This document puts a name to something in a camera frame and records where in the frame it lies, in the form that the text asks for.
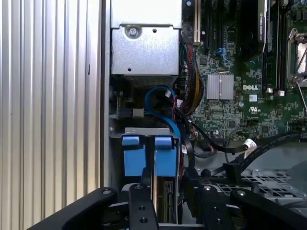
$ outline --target chip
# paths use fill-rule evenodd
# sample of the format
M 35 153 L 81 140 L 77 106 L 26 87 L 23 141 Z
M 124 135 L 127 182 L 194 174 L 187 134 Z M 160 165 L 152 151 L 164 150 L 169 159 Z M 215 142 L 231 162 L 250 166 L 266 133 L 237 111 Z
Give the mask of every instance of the chip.
M 235 128 L 236 122 L 235 121 L 228 121 L 228 128 Z
M 202 65 L 202 66 L 207 65 L 207 58 L 206 57 L 201 57 L 200 58 L 200 65 Z
M 262 126 L 261 132 L 262 133 L 268 133 L 269 132 L 269 127 L 268 126 Z

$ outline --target blue plastic tab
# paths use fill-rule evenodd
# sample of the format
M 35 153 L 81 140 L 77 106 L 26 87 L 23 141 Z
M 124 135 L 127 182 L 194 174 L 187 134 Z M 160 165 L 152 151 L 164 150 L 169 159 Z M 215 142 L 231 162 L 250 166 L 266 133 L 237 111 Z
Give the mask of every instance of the blue plastic tab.
M 177 148 L 172 146 L 171 137 L 155 137 L 156 175 L 163 177 L 176 176 Z
M 140 139 L 137 136 L 123 137 L 123 146 L 139 145 Z M 143 168 L 146 167 L 145 145 L 142 149 L 124 150 L 125 176 L 141 176 Z
M 139 143 L 140 143 L 140 139 L 138 136 L 123 137 L 123 140 L 121 141 L 121 144 L 123 146 L 138 145 Z

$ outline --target heatsink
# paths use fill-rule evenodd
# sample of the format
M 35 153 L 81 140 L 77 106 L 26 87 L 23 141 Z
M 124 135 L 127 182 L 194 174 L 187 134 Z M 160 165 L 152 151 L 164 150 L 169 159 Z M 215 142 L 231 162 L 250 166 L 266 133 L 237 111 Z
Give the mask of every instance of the heatsink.
M 233 100 L 234 75 L 233 74 L 208 74 L 207 78 L 208 100 Z

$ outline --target dell logo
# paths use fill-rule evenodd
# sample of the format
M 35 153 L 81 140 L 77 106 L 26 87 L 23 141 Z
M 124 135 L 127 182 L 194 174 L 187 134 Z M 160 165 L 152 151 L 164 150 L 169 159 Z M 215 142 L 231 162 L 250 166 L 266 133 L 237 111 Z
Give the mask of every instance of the dell logo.
M 257 85 L 243 85 L 243 90 L 259 90 Z

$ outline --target blue connector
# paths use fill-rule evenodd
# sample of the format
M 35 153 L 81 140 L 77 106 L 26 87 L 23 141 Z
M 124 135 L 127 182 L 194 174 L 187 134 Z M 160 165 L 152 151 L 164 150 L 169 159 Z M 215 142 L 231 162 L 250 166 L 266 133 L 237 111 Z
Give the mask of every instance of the blue connector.
M 227 57 L 226 57 L 227 51 L 226 51 L 226 48 L 225 48 L 225 47 L 223 47 L 223 48 L 218 48 L 218 49 L 215 51 L 215 54 L 221 56 L 222 59 L 223 59 L 225 62 L 229 62 L 229 60 L 228 60 Z
M 171 137 L 155 137 L 156 176 L 176 176 L 177 148 Z
M 141 176 L 146 167 L 145 145 L 140 145 L 138 136 L 123 137 L 121 144 L 132 148 L 124 150 L 125 176 Z

